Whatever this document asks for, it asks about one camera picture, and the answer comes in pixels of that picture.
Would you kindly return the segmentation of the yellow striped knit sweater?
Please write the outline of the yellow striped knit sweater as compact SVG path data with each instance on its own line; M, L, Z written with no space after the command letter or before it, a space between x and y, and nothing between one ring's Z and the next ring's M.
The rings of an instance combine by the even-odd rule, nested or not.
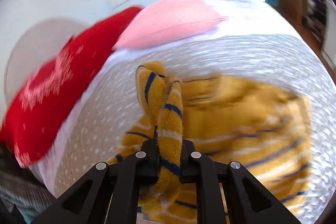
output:
M159 61L140 65L135 85L143 116L124 133L110 163L157 140L159 179L139 197L139 210L150 220L197 221L195 185L178 181L183 140L213 161L241 163L292 213L302 208L310 161L306 97L225 75L180 80Z

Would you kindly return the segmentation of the cluttered clothes rack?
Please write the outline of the cluttered clothes rack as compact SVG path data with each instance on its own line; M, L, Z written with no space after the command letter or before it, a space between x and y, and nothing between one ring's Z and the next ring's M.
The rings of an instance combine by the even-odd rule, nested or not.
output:
M320 44L323 44L326 31L327 0L306 0L306 25Z

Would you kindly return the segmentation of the checkered fabric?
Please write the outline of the checkered fabric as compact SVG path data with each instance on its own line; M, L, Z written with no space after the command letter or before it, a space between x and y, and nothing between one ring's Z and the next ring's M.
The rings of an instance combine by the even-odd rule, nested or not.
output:
M36 218L54 202L55 197L38 182L1 170L1 199Z

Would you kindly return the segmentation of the beige quilted bedspread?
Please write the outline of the beige quilted bedspread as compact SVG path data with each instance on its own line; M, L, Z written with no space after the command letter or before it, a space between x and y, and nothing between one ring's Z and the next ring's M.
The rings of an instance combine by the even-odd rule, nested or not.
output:
M135 86L137 69L147 64L182 81L183 135L198 151L241 162L302 223L319 219L335 190L335 84L290 35L127 53L80 109L56 172L56 196L96 162L114 163L153 134Z

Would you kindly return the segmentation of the red embroidered pillow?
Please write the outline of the red embroidered pillow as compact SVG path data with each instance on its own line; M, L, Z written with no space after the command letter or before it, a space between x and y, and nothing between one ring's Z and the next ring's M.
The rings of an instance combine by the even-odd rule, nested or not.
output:
M131 6L72 36L24 82L1 127L1 143L22 168L43 158L62 123L98 74L141 7Z

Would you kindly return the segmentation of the white bed headboard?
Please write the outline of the white bed headboard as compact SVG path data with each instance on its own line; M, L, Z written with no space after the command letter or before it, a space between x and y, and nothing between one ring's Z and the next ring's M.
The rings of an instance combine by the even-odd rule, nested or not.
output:
M49 18L34 24L18 39L6 64L4 95L9 105L31 73L57 55L68 40L88 28L71 18Z

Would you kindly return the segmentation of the white bed sheet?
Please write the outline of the white bed sheet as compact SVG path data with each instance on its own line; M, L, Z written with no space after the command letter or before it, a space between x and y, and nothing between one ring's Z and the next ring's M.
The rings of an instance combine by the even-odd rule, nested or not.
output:
M117 43L118 52L108 57L97 76L81 93L62 123L56 140L47 155L32 168L33 173L41 176L45 186L53 195L60 190L56 186L56 174L68 139L77 124L84 105L112 66L124 60L134 60L141 54L153 50L164 50L188 42L213 41L216 38L227 36L289 35L301 38L283 16L260 0L188 0L197 7L205 4L206 11L213 10L224 19L207 31L202 31L201 25L194 23L191 31L186 34L182 28L190 13L183 12L174 20L164 19L164 16L168 14L165 5L169 1L177 3L180 0L160 0L148 5L145 11L136 17L131 26L126 29L126 33L121 36L121 41Z

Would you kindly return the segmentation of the pink pillow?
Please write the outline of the pink pillow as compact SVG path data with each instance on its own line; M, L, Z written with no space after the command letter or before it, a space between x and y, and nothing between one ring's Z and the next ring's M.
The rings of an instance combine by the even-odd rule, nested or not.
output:
M113 49L160 46L213 30L225 20L202 0L160 0L134 17Z

